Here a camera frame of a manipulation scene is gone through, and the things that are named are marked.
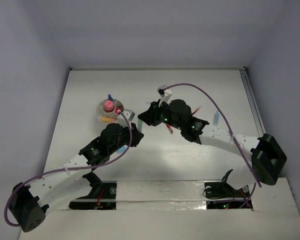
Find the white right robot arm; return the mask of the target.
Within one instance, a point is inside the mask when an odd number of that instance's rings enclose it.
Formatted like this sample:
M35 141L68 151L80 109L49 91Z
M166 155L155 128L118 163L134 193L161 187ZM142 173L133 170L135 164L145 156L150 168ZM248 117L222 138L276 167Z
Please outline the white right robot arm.
M167 124L180 130L181 136L189 142L216 147L246 160L244 166L228 170L221 181L205 184L204 194L208 199L233 198L250 184L274 186L287 161L287 156L272 135L234 134L195 117L190 106L181 99L170 103L153 101L148 110L138 115L138 119L153 127Z

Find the black pink highlighter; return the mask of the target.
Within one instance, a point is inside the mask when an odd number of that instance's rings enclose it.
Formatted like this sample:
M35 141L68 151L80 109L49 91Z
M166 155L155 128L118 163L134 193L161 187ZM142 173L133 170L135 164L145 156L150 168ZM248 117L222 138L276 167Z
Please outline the black pink highlighter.
M118 107L117 109L116 109L116 111L115 111L117 114L120 114L121 112L122 112L122 110L121 110L121 108L120 107Z

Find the pink crayon bottle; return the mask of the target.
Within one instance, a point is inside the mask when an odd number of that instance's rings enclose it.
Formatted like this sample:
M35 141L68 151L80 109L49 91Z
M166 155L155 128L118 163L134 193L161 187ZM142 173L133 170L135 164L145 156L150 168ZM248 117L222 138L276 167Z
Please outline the pink crayon bottle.
M115 105L113 101L107 100L104 102L103 108L105 112L110 113L115 109Z

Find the yellow cap eraser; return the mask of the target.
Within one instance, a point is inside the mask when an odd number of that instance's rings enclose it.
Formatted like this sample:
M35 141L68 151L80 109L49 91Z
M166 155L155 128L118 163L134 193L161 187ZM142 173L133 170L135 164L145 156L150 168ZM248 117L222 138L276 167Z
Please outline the yellow cap eraser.
M113 122L116 122L117 120L113 119L113 118L109 118L109 117L102 117L101 121L104 123L113 123Z

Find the pale green highlighter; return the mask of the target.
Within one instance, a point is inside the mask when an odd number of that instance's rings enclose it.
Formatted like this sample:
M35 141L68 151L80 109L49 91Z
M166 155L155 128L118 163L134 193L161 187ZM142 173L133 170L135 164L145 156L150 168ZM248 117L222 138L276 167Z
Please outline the pale green highlighter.
M143 121L138 119L137 121L137 130L141 133L143 129Z

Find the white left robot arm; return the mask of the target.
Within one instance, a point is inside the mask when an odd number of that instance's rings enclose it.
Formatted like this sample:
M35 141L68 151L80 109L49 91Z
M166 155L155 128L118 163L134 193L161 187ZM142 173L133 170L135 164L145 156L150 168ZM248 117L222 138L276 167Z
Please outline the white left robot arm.
M42 224L54 209L82 195L98 196L103 183L94 170L107 165L110 156L121 147L136 147L143 137L135 123L129 126L108 124L100 136L61 168L15 185L5 212L11 212L17 226L28 233Z

